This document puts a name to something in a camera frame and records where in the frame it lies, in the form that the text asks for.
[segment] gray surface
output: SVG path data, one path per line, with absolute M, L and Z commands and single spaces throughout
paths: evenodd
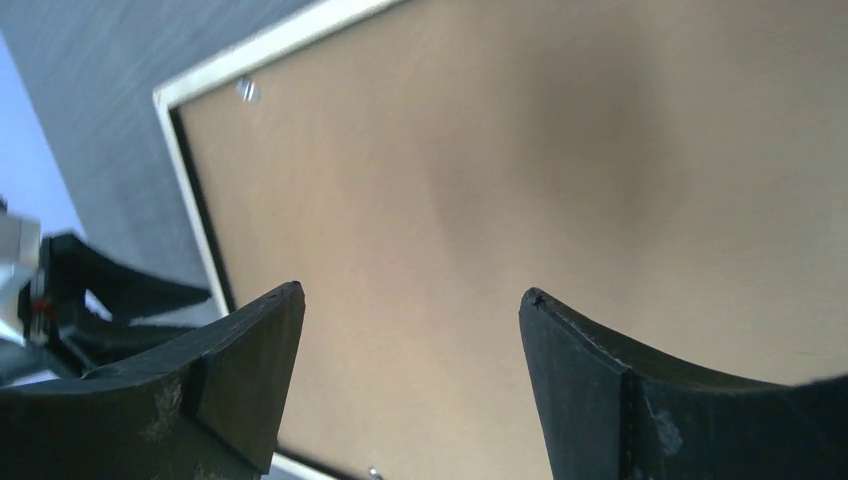
M 271 472 L 268 475 L 262 476 L 263 480 L 297 480 L 298 478 L 274 467 L 271 467 Z
M 0 31 L 95 247 L 207 284 L 153 88 L 308 3 L 0 1 Z M 180 317 L 205 323 L 216 313 L 209 302 Z

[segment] scratch mark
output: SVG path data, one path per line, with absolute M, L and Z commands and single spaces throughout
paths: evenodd
M 676 455 L 683 446 L 683 438 L 680 437 L 680 430 L 671 418 L 671 412 L 660 410 L 659 413 L 655 414 L 647 396 L 645 397 L 645 404 L 648 406 L 648 413 L 654 419 L 654 426 L 657 428 L 657 435 L 660 438 L 663 455 L 666 457 Z
M 174 422 L 180 411 L 183 388 L 176 379 L 169 380 L 162 390 L 153 396 L 156 405 L 156 418 L 141 431 L 148 442 L 157 442 L 165 438 L 174 428 Z

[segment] white frame border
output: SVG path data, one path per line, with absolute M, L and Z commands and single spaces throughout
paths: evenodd
M 185 159 L 171 112 L 194 98 L 238 79 L 339 30 L 370 18 L 406 0 L 320 0 L 246 40 L 227 48 L 153 91 L 153 104 L 162 126 L 171 163 L 179 183 L 203 268 L 209 279 L 212 299 L 223 317 L 230 313 L 218 269 L 203 227 L 191 187 Z M 272 465 L 304 480 L 332 480 L 317 470 L 285 456 L 274 454 Z

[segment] metal clip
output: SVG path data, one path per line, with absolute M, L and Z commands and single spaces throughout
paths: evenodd
M 236 91 L 241 95 L 245 102 L 258 102 L 259 89 L 256 88 L 256 82 L 248 77 L 241 77 L 236 82 Z

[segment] beige cardboard backing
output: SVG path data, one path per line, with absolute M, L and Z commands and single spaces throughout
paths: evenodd
M 307 293 L 281 442 L 549 478 L 530 286 L 735 374 L 848 370 L 841 5 L 412 0 L 185 105 L 237 303 Z

